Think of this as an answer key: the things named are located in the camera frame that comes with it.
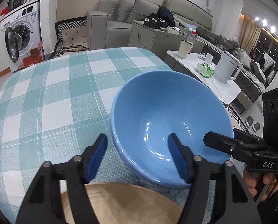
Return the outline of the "large beige plate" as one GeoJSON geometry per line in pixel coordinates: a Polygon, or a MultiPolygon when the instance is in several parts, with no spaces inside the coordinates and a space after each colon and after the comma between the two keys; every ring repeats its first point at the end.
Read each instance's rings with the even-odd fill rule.
{"type": "Polygon", "coordinates": [[[153,190],[126,183],[90,183],[87,195],[99,223],[177,223],[181,207],[153,190]]]}

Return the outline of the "light blue ribbed bowl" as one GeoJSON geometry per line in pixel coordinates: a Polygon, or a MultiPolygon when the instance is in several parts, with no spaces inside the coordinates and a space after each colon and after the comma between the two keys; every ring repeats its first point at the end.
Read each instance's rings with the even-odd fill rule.
{"type": "Polygon", "coordinates": [[[118,90],[111,131],[121,159],[139,178],[170,189],[188,188],[170,154],[170,134],[214,163],[224,163],[230,156],[207,147],[206,133],[234,135],[226,108],[205,84],[167,70],[137,75],[118,90]]]}

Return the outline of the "white marble coffee table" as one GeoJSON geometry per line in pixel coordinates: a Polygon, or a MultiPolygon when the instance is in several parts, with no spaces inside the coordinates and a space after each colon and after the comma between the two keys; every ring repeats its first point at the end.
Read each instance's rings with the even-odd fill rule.
{"type": "Polygon", "coordinates": [[[214,76],[205,78],[198,71],[196,67],[198,63],[203,61],[199,58],[200,54],[191,53],[185,59],[178,57],[177,51],[167,51],[165,57],[165,63],[176,72],[189,75],[200,82],[205,84],[210,90],[212,90],[218,98],[225,104],[230,105],[233,100],[240,94],[241,89],[232,80],[227,83],[218,81],[214,76]]]}

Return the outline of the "teal checkered tablecloth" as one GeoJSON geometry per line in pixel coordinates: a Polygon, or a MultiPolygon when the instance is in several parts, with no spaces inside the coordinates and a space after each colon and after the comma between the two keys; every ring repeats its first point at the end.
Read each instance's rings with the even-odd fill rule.
{"type": "Polygon", "coordinates": [[[151,51],[114,48],[48,60],[14,73],[0,90],[0,210],[15,223],[45,161],[62,163],[111,134],[119,88],[168,66],[151,51]]]}

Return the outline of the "white electric kettle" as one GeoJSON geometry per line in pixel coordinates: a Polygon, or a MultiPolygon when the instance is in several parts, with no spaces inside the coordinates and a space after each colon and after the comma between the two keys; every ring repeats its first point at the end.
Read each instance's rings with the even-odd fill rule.
{"type": "Polygon", "coordinates": [[[235,80],[242,68],[242,63],[236,57],[224,51],[214,69],[213,76],[222,83],[227,83],[229,80],[235,80]]]}

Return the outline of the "green tissue pack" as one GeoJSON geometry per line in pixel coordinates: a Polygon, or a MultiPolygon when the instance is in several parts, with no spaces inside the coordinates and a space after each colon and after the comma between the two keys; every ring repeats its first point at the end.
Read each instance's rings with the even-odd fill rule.
{"type": "Polygon", "coordinates": [[[196,71],[199,72],[203,77],[210,78],[214,74],[214,69],[205,63],[198,63],[196,67],[196,71]]]}

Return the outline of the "cream cup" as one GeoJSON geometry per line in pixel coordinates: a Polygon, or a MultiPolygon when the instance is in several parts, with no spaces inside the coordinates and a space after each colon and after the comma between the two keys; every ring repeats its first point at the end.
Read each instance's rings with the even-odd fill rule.
{"type": "Polygon", "coordinates": [[[182,40],[177,53],[178,57],[185,59],[187,55],[190,53],[193,45],[194,44],[189,41],[182,40]]]}

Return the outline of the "plastic bottle red cap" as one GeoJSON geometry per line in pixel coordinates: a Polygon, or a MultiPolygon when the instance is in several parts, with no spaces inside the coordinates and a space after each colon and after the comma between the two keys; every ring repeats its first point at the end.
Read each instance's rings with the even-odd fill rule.
{"type": "Polygon", "coordinates": [[[192,30],[191,34],[187,37],[187,42],[190,44],[188,53],[190,54],[192,52],[192,48],[195,44],[196,38],[198,37],[197,31],[192,30]]]}

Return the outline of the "grey side cabinet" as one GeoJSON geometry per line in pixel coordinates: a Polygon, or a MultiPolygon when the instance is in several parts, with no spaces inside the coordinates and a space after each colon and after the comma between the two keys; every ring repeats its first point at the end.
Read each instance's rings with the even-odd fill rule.
{"type": "Polygon", "coordinates": [[[143,21],[135,20],[132,22],[128,46],[149,50],[165,60],[167,51],[178,51],[182,40],[186,40],[186,37],[171,27],[167,31],[161,31],[144,26],[143,21]]]}

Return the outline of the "red cardboard box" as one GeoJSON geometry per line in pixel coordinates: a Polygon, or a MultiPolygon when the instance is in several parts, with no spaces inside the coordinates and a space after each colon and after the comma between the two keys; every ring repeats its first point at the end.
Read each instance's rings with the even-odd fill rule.
{"type": "Polygon", "coordinates": [[[37,48],[30,50],[31,55],[23,58],[22,60],[25,68],[43,62],[44,59],[42,55],[42,49],[43,49],[43,42],[40,41],[38,43],[37,48]]]}

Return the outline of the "grey sofa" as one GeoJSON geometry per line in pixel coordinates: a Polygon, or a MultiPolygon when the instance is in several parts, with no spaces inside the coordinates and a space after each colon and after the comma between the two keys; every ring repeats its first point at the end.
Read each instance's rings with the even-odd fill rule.
{"type": "Polygon", "coordinates": [[[188,24],[212,29],[212,16],[185,0],[164,0],[162,6],[147,0],[100,0],[98,10],[86,14],[86,36],[89,50],[136,46],[162,58],[166,51],[177,50],[181,40],[176,28],[188,24]],[[160,11],[172,17],[167,30],[144,25],[144,20],[160,11]]]}

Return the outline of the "black box on cabinet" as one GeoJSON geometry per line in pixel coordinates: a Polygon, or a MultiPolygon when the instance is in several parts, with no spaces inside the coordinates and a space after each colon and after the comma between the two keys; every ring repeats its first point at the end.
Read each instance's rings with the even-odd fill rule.
{"type": "Polygon", "coordinates": [[[169,23],[161,18],[145,18],[143,21],[143,25],[149,28],[160,29],[161,27],[167,28],[169,23]]]}

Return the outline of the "white washing machine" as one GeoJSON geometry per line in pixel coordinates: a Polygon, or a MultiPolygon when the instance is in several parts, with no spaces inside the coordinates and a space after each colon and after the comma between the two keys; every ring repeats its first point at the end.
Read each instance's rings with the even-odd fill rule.
{"type": "Polygon", "coordinates": [[[31,55],[42,41],[40,26],[40,0],[33,1],[12,12],[1,22],[11,72],[19,70],[23,59],[31,55]]]}

